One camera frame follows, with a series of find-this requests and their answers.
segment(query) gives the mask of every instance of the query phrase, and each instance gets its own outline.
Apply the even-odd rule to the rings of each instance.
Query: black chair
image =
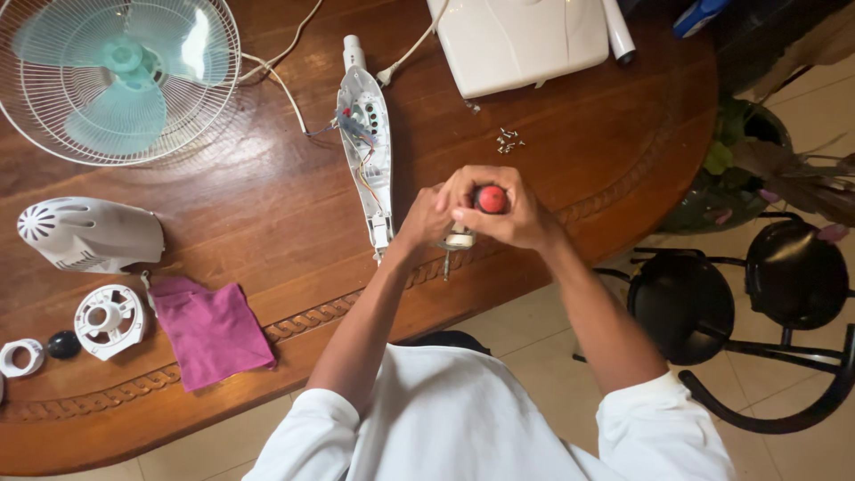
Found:
[[[719,418],[746,431],[787,434],[805,430],[836,410],[855,384],[855,324],[848,324],[841,351],[792,345],[793,330],[813,330],[830,323],[843,308],[849,288],[840,250],[816,238],[818,229],[792,213],[754,238],[745,260],[706,257],[700,250],[636,248],[653,253],[637,276],[619,270],[594,269],[629,283],[627,309],[663,356],[675,365],[696,365],[722,349],[776,359],[834,374],[825,393],[800,413],[781,419],[756,419],[724,406],[690,371],[680,380],[692,397]],[[746,293],[752,309],[782,326],[777,344],[734,341],[734,298],[714,264],[746,270]]]

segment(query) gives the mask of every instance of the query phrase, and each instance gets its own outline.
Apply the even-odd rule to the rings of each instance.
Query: tile floor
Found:
[[[834,66],[814,68],[769,101],[784,121],[796,151],[824,144],[849,132],[826,152],[855,151],[855,56]],[[823,226],[822,219],[807,216]],[[744,257],[754,235],[767,223],[758,220],[739,229],[692,237],[651,236],[646,246],[681,246],[710,255]],[[841,244],[855,266],[855,235]],[[631,271],[628,255],[608,264]],[[737,319],[734,338],[777,341],[780,329],[749,308],[740,269],[723,266],[734,290]],[[619,291],[614,284],[611,287]],[[855,322],[855,302],[829,326],[798,333],[796,344],[840,349],[847,322]],[[528,389],[555,432],[597,452],[594,413],[600,402],[586,365],[573,361],[573,331],[554,286],[548,286],[464,321],[455,329],[476,336],[503,360]],[[734,353],[721,353],[693,368],[720,400],[760,418],[777,418],[810,405],[828,386],[830,375]],[[54,478],[62,481],[236,481],[248,472],[262,445],[291,407],[298,393],[284,396],[167,446],[119,465]],[[828,420],[800,433],[762,436],[717,422],[719,432],[743,480],[852,479],[848,468],[855,445],[855,396]],[[15,478],[0,477],[0,481]]]

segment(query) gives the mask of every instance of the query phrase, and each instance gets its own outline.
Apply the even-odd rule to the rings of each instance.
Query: hand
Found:
[[[471,208],[470,193],[475,186],[487,184],[507,192],[510,208],[506,214],[485,214]],[[438,213],[451,209],[454,220],[505,244],[543,253],[556,241],[566,239],[563,227],[522,183],[520,173],[511,167],[467,165],[451,176],[437,197],[435,210]]]
[[[448,210],[437,211],[434,208],[441,187],[443,184],[419,191],[395,239],[416,248],[435,244],[448,235],[454,223]]]

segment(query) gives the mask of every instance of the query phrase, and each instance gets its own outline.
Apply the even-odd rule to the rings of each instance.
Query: red screwdriver handle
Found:
[[[475,209],[486,214],[504,214],[508,209],[508,194],[499,186],[478,186],[472,191]]]

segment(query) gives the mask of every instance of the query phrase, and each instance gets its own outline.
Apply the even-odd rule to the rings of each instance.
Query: plant pot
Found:
[[[761,105],[752,107],[746,112],[746,118],[750,116],[745,125],[746,136],[774,142],[792,151],[790,135],[778,117]],[[668,213],[657,233],[694,235],[739,227],[757,218],[769,206],[760,196],[761,187],[757,177],[739,168],[728,169],[722,175],[712,175],[702,168],[686,197]],[[728,210],[732,214],[721,222]]]

